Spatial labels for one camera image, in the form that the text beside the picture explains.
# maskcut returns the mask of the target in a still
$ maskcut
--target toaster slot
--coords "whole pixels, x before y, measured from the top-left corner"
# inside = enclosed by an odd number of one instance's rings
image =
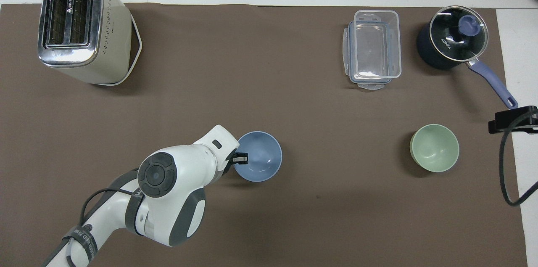
[[[84,44],[88,42],[88,31],[92,5],[90,0],[73,0],[73,14],[71,16],[71,44]]]
[[[50,8],[49,44],[62,44],[66,25],[68,0],[52,0]]]

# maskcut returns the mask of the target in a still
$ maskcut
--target white robot link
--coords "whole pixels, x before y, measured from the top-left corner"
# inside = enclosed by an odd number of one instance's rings
[[[239,142],[221,125],[192,145],[163,148],[115,179],[42,266],[82,267],[96,256],[112,232],[127,228],[167,246],[185,242],[202,221],[204,186],[217,181],[231,165],[247,164]]]

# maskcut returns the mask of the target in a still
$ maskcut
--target green bowl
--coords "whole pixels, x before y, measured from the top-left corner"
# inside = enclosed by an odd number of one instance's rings
[[[450,129],[438,124],[419,129],[411,138],[409,149],[413,160],[431,172],[447,171],[459,156],[458,139]]]

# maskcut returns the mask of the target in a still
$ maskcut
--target power cord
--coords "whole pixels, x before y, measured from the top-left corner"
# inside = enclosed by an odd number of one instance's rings
[[[130,191],[120,190],[120,189],[117,189],[117,188],[103,188],[102,190],[98,190],[98,191],[94,192],[91,196],[89,196],[89,198],[87,198],[86,202],[84,202],[84,204],[82,205],[82,211],[80,212],[80,219],[79,219],[79,225],[80,226],[83,226],[84,222],[86,221],[86,220],[84,220],[84,212],[86,212],[86,207],[88,206],[88,203],[92,200],[92,198],[94,198],[96,195],[98,195],[100,193],[109,192],[109,191],[121,192],[121,193],[128,194],[129,196],[132,194],[132,192],[130,192]]]
[[[510,123],[510,125],[506,128],[506,130],[503,133],[503,138],[501,138],[501,145],[499,149],[499,178],[500,178],[500,183],[501,183],[501,191],[503,192],[503,197],[506,203],[510,206],[520,205],[521,203],[525,202],[525,200],[527,200],[530,197],[530,195],[532,195],[532,193],[538,190],[538,182],[536,182],[520,198],[518,198],[515,202],[512,202],[510,200],[508,192],[506,191],[506,183],[505,183],[505,177],[504,177],[504,150],[505,150],[506,140],[508,139],[508,135],[515,129],[515,127],[519,124],[519,122],[523,121],[525,118],[532,117],[535,114],[538,114],[538,110],[526,112],[525,114],[521,114],[521,116],[515,118],[515,120],[513,120]]]

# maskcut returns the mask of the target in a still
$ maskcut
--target black pot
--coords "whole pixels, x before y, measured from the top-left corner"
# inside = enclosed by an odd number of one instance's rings
[[[466,63],[490,84],[507,108],[517,108],[517,101],[504,83],[478,60],[488,45],[488,29],[480,15],[463,6],[440,9],[417,36],[420,57],[430,66],[448,70]]]

